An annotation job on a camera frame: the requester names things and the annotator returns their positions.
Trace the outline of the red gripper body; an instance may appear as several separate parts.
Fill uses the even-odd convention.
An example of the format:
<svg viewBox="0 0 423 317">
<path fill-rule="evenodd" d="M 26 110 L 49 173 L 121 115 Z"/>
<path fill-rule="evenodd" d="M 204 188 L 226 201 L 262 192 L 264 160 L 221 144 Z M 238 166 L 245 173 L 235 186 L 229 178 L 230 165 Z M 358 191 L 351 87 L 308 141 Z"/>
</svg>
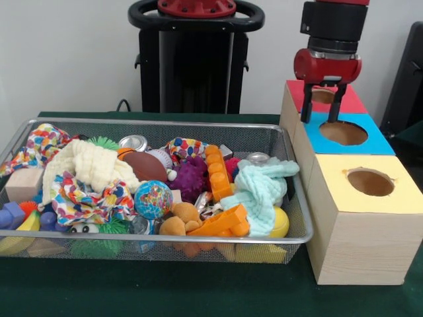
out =
<svg viewBox="0 0 423 317">
<path fill-rule="evenodd" d="M 299 50 L 293 61 L 297 79 L 313 85 L 347 85 L 354 82 L 362 69 L 359 57 L 342 55 L 342 59 L 317 56 L 307 48 Z"/>
</svg>

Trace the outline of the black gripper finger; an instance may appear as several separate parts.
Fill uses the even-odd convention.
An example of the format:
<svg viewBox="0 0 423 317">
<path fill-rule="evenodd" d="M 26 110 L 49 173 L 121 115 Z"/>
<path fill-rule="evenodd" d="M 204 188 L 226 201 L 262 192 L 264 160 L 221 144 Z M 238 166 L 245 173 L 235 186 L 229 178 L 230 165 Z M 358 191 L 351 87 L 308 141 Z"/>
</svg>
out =
<svg viewBox="0 0 423 317">
<path fill-rule="evenodd" d="M 301 110 L 301 121 L 303 123 L 309 123 L 311 119 L 312 109 L 313 109 L 313 84 L 304 83 L 303 87 L 303 105 Z"/>
<path fill-rule="evenodd" d="M 338 85 L 337 91 L 335 92 L 335 95 L 334 95 L 334 100 L 330 106 L 330 110 L 328 113 L 328 122 L 336 122 L 338 120 L 342 98 L 346 93 L 346 89 L 347 89 L 347 84 Z"/>
</svg>

